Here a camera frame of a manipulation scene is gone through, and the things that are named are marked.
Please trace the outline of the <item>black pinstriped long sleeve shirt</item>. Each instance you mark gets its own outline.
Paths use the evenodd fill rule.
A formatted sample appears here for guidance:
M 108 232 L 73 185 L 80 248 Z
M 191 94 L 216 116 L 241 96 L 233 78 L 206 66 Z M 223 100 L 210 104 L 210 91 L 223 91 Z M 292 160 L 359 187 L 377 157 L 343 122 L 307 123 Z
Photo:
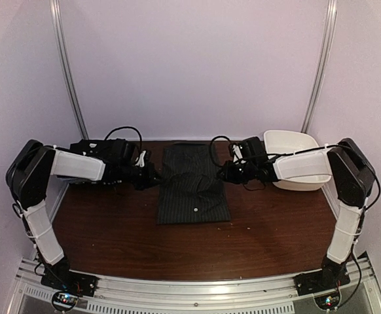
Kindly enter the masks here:
M 225 187 L 217 178 L 215 149 L 204 143 L 164 147 L 157 224 L 228 222 Z

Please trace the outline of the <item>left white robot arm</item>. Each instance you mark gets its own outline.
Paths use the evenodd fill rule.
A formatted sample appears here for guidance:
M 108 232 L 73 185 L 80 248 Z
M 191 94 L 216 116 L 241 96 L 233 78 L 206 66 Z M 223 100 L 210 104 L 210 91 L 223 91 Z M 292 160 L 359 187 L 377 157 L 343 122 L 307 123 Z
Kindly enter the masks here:
M 31 139 L 11 163 L 5 180 L 14 200 L 13 210 L 22 219 L 42 263 L 54 266 L 48 276 L 60 290 L 71 289 L 75 276 L 61 266 L 67 258 L 46 212 L 50 178 L 103 185 L 130 183 L 136 190 L 146 190 L 162 180 L 150 157 L 150 151 L 125 139 L 81 140 L 69 148 Z

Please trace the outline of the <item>stack of folded shirts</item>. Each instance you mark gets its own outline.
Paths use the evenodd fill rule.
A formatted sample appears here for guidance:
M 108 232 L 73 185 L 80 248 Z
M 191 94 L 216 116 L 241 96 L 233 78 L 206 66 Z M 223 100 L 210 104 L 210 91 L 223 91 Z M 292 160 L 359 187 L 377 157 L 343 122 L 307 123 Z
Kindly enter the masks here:
M 57 148 L 51 174 L 93 183 L 115 184 L 132 176 L 134 146 L 125 139 L 81 140 Z

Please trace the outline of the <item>white plastic tub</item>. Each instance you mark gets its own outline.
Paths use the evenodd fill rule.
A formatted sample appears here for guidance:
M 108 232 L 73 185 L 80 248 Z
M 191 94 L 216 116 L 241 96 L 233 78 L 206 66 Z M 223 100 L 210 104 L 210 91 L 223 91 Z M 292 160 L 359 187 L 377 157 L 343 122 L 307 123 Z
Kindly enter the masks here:
M 320 148 L 310 135 L 287 130 L 268 130 L 263 133 L 264 145 L 271 157 L 280 155 L 273 163 L 278 178 L 273 185 L 282 190 L 315 191 L 331 180 L 327 159 L 328 148 Z

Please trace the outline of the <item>left circuit board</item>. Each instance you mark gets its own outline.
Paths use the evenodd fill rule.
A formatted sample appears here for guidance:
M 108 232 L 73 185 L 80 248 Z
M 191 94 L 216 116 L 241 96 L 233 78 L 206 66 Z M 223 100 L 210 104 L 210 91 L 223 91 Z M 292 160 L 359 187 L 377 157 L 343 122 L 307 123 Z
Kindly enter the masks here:
M 51 297 L 51 304 L 60 312 L 71 311 L 78 303 L 79 297 L 65 291 L 57 291 Z

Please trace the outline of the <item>circuit board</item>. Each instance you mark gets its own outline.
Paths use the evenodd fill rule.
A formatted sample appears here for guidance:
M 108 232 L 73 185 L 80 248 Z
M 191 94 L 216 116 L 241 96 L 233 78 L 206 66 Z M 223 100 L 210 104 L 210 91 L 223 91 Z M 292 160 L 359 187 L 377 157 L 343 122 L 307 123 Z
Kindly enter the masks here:
M 79 297 L 65 291 L 57 291 L 51 297 L 51 304 L 60 312 L 71 311 L 78 303 Z
M 320 310 L 330 311 L 338 307 L 341 296 L 338 292 L 322 294 L 314 297 L 315 304 Z

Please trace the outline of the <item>right circuit board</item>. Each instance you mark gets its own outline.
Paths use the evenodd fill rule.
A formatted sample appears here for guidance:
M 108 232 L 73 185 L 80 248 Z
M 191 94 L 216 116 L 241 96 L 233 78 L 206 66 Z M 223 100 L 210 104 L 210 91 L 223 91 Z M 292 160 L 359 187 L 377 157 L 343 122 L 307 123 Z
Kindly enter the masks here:
M 338 307 L 341 296 L 338 292 L 322 294 L 314 297 L 315 304 L 320 310 L 330 311 Z

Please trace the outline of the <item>aluminium front rail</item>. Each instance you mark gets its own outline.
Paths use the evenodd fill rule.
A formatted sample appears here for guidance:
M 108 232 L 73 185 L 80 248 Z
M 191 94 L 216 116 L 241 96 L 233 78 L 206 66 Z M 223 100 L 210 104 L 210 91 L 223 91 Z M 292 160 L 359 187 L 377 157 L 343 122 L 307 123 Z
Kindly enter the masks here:
M 367 257 L 358 258 L 361 283 L 336 311 L 325 309 L 326 296 L 340 292 L 344 303 L 359 282 L 353 262 L 347 265 L 350 283 L 339 290 L 300 295 L 298 273 L 225 281 L 150 281 L 96 275 L 92 297 L 78 299 L 67 313 L 381 313 L 381 291 Z M 51 303 L 56 291 L 41 285 L 35 260 L 22 259 L 13 293 L 4 313 L 61 313 Z

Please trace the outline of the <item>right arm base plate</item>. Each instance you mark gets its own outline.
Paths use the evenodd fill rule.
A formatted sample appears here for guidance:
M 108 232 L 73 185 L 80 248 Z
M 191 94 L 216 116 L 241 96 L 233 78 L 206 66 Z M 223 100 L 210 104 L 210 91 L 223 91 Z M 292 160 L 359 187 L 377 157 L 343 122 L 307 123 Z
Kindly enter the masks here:
M 327 290 L 336 290 L 350 283 L 350 277 L 342 272 L 336 277 L 331 271 L 317 270 L 310 273 L 300 273 L 294 277 L 295 287 L 299 296 L 317 294 Z

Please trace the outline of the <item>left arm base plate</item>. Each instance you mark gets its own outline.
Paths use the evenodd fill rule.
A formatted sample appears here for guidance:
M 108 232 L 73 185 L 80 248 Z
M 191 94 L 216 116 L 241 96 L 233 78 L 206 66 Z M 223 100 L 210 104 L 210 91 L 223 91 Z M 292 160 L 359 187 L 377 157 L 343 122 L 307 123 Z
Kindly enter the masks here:
M 77 296 L 95 295 L 98 278 L 93 275 L 56 268 L 46 269 L 41 284 L 56 290 L 66 291 Z

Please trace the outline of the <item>left aluminium post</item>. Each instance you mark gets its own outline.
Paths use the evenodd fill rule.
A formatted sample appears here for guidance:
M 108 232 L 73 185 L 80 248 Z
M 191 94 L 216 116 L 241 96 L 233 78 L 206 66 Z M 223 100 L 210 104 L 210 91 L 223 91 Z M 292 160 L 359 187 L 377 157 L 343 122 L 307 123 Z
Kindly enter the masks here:
M 65 87 L 67 89 L 69 102 L 73 111 L 77 128 L 81 135 L 81 138 L 89 139 L 85 120 L 84 120 L 81 107 L 79 104 L 79 99 L 77 96 L 75 83 L 73 80 L 71 65 L 69 62 L 67 45 L 65 42 L 65 35 L 64 35 L 64 25 L 63 25 L 62 14 L 61 14 L 61 4 L 60 4 L 60 1 L 58 0 L 50 0 L 49 3 L 50 3 L 50 13 L 52 18 L 52 24 L 53 24 L 54 32 L 56 36 L 56 46 L 58 49 L 58 54 L 59 54 L 60 63 L 62 67 L 63 79 L 64 79 Z

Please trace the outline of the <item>aluminium post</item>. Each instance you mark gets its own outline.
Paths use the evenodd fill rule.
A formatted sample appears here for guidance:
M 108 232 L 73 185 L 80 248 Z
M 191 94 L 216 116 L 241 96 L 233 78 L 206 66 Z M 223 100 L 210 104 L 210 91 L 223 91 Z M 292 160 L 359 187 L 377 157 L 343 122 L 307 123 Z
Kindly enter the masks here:
M 325 23 L 323 28 L 323 36 L 321 41 L 319 59 L 317 61 L 318 63 L 316 68 L 316 74 L 314 77 L 314 83 L 312 86 L 312 91 L 310 93 L 308 106 L 304 115 L 304 121 L 301 128 L 302 133 L 308 133 L 310 129 L 314 117 L 314 111 L 318 104 L 321 88 L 325 79 L 325 70 L 328 64 L 335 36 L 335 28 L 337 21 L 337 4 L 337 0 L 328 0 L 327 2 L 327 11 L 325 15 Z
M 54 32 L 56 36 L 56 46 L 58 49 L 58 54 L 59 54 L 60 63 L 62 67 L 63 79 L 64 79 L 65 87 L 67 89 L 69 102 L 73 111 L 77 128 L 81 135 L 81 138 L 89 139 L 85 120 L 84 120 L 81 107 L 79 104 L 79 99 L 77 96 L 75 83 L 73 80 L 71 65 L 69 62 L 67 45 L 65 42 L 65 35 L 64 35 L 64 25 L 63 25 L 62 14 L 61 14 L 61 4 L 60 4 L 60 1 L 58 0 L 50 0 L 49 3 L 50 3 L 50 13 L 52 18 L 52 24 L 53 24 Z

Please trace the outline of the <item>right aluminium post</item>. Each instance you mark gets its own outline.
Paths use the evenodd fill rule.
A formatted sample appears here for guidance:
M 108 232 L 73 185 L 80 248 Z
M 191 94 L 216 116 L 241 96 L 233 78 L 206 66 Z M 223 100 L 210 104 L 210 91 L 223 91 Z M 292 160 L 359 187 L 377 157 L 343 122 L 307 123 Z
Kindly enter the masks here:
M 318 104 L 321 88 L 325 79 L 325 70 L 328 64 L 335 36 L 335 28 L 337 21 L 337 4 L 337 0 L 328 0 L 327 2 L 327 11 L 325 15 L 325 23 L 323 28 L 323 36 L 321 41 L 319 59 L 317 61 L 318 63 L 316 68 L 316 74 L 314 77 L 314 83 L 312 86 L 312 91 L 310 93 L 308 106 L 304 115 L 304 121 L 301 128 L 302 133 L 308 133 L 310 129 L 314 117 L 314 111 Z

